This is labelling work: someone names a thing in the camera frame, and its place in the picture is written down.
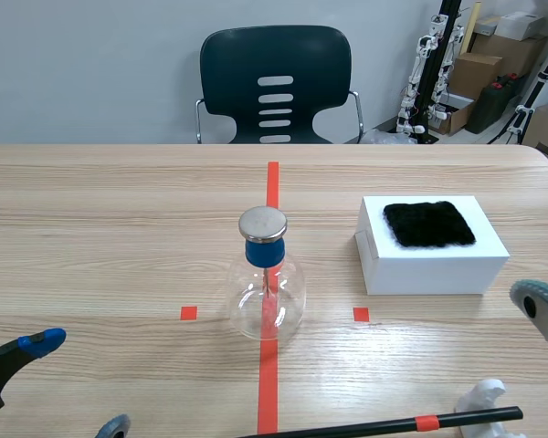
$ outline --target black pole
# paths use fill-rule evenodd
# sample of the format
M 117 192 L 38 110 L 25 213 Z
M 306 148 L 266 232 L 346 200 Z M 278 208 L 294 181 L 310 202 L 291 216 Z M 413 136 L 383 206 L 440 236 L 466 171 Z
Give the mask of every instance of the black pole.
M 526 108 L 532 108 L 533 104 L 538 99 L 538 96 L 540 96 L 540 92 L 544 88 L 545 81 L 548 80 L 548 64 L 546 65 L 546 68 L 542 72 L 538 73 L 538 79 L 539 79 L 538 83 L 533 88 L 532 93 L 530 94 L 530 96 L 527 98 L 526 102 L 523 105 Z M 507 132 L 508 128 L 511 126 L 512 123 L 513 123 L 514 128 L 520 128 L 520 126 L 522 125 L 523 119 L 526 118 L 526 117 L 528 119 L 526 120 L 526 123 L 523 126 L 523 131 L 518 136 L 518 143 L 522 144 L 523 138 L 526 135 L 526 131 L 528 130 L 528 127 L 530 126 L 530 120 L 532 119 L 532 113 L 531 112 L 528 112 L 528 113 L 525 113 L 525 112 L 515 113 L 513 116 L 511 116 L 511 119 L 505 124 L 505 126 L 500 131 L 500 133 L 496 137 L 491 139 L 488 144 L 493 144 L 495 141 L 499 140 L 503 136 L 503 134 L 505 134 Z
M 488 422 L 509 422 L 521 420 L 523 412 L 517 406 L 511 408 L 488 409 L 484 411 L 459 412 L 437 415 L 441 429 L 469 426 Z M 416 418 L 392 420 L 389 422 L 368 422 L 350 426 L 325 427 L 306 431 L 265 433 L 244 438 L 361 438 L 365 436 L 388 435 L 391 433 L 416 432 Z
M 416 134 L 418 143 L 424 144 L 428 138 L 428 107 L 434 104 L 432 93 L 438 81 L 438 72 L 447 54 L 447 46 L 450 36 L 455 28 L 461 0 L 443 0 L 440 6 L 440 14 L 448 16 L 445 33 L 438 43 L 437 50 L 433 51 L 425 64 L 424 72 L 418 84 L 418 95 L 415 100 L 416 114 L 410 119 L 412 126 L 422 125 L 426 129 L 424 134 Z

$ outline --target black sponge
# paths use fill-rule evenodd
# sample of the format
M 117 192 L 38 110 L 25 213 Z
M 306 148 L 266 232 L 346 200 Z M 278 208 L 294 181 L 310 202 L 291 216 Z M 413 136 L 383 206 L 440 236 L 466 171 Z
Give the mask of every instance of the black sponge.
M 475 244 L 467 222 L 449 202 L 394 203 L 386 206 L 384 216 L 401 246 L 442 248 Z

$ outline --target white figurine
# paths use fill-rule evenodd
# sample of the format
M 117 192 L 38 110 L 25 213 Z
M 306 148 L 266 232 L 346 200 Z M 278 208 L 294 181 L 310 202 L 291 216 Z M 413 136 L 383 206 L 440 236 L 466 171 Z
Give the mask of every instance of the white figurine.
M 495 401 L 503 394 L 505 394 L 505 386 L 502 381 L 494 379 L 480 381 L 475 385 L 475 388 L 458 399 L 455 412 L 494 409 Z M 521 433 L 516 435 L 507 432 L 501 422 L 462 426 L 460 430 L 463 438 L 527 438 L 526 435 Z

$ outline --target plastic bag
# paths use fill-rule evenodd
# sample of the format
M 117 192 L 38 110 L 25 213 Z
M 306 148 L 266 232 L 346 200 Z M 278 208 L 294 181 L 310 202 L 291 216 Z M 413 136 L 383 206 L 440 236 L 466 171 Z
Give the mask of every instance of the plastic bag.
M 380 130 L 369 130 L 360 141 L 361 144 L 418 144 L 405 134 L 393 134 Z

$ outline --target black chair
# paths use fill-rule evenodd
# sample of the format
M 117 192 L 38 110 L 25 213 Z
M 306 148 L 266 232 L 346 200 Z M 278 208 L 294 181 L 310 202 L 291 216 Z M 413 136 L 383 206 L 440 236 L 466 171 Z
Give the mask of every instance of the black chair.
M 351 48 L 344 34 L 326 26 L 263 26 L 222 30 L 201 48 L 204 99 L 199 106 L 229 116 L 237 125 L 232 143 L 330 143 L 312 128 L 322 110 L 355 97 L 358 141 L 364 135 L 359 95 L 349 90 Z

